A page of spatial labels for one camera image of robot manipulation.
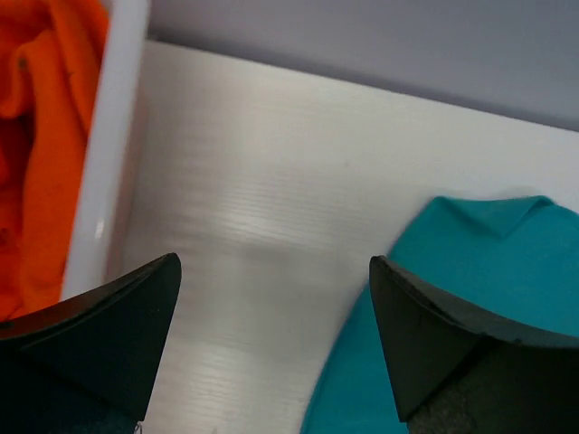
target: teal fabric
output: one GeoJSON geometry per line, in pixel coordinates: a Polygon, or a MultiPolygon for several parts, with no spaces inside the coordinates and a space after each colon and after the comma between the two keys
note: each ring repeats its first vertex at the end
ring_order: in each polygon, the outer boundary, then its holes
{"type": "MultiPolygon", "coordinates": [[[[579,216],[543,196],[433,199],[389,253],[499,315],[579,336],[579,216]]],[[[403,434],[366,286],[320,378],[302,434],[403,434]]]]}

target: cloth fold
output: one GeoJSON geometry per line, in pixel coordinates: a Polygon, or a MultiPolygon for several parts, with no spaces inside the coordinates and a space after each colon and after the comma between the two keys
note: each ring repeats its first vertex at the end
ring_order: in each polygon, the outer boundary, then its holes
{"type": "MultiPolygon", "coordinates": [[[[579,336],[579,215],[544,196],[435,198],[388,257],[491,312],[579,336]]],[[[330,432],[408,432],[397,417],[368,286],[327,359],[301,428],[302,434],[330,432]]]]}
{"type": "Polygon", "coordinates": [[[97,0],[0,2],[0,320],[59,301],[107,30],[97,0]]]}

